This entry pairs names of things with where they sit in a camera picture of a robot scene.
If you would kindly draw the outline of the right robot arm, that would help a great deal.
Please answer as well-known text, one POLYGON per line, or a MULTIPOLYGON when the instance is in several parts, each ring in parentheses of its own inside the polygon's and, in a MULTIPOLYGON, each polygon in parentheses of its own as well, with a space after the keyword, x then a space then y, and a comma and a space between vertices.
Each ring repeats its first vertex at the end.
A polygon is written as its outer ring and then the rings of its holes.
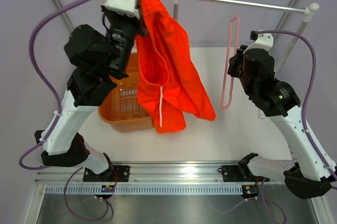
POLYGON ((329 172, 303 128, 302 107, 294 89, 275 78, 274 58, 262 48, 240 46, 229 60, 228 74, 238 78, 248 99, 276 125, 288 144, 291 160, 250 153, 239 161, 239 176, 284 183, 300 199, 320 197, 332 189, 336 163, 329 172))

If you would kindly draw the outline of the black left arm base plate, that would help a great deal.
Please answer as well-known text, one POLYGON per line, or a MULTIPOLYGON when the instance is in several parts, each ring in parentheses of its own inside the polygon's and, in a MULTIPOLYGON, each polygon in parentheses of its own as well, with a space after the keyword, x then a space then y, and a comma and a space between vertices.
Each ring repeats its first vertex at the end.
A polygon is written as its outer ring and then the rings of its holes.
POLYGON ((130 166, 128 165, 114 165, 114 171, 109 175, 97 175, 88 168, 85 168, 83 174, 84 182, 128 182, 130 177, 130 166))

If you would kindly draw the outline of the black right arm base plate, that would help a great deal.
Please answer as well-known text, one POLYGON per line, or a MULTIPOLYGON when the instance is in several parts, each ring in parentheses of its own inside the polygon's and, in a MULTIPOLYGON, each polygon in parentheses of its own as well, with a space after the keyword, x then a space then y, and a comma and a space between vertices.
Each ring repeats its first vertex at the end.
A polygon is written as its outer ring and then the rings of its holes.
POLYGON ((222 165, 217 169, 224 182, 245 182, 250 180, 250 176, 245 168, 239 165, 222 165))

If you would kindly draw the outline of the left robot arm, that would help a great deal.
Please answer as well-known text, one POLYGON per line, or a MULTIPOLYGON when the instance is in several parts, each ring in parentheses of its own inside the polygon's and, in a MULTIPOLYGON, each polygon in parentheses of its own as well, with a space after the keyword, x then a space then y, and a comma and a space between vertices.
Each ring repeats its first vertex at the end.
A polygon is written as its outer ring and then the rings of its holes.
POLYGON ((42 142, 42 163, 48 167, 82 166, 101 181, 112 178, 114 167, 107 154, 91 148, 79 134, 88 116, 116 88, 113 78, 128 77, 126 68, 136 35, 147 30, 139 8, 135 14, 121 14, 102 8, 110 26, 103 35, 88 24, 76 27, 64 51, 75 66, 53 121, 44 131, 36 131, 42 142))

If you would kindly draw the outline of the orange shorts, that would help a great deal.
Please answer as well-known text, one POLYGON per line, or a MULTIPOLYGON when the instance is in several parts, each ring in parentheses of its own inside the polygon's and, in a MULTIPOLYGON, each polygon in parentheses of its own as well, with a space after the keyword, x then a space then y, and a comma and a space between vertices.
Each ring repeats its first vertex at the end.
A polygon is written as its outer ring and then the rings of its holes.
POLYGON ((186 127, 184 113, 214 121, 216 113, 190 57, 185 29, 160 0, 140 0, 146 36, 137 36, 137 101, 150 115, 157 133, 186 127))

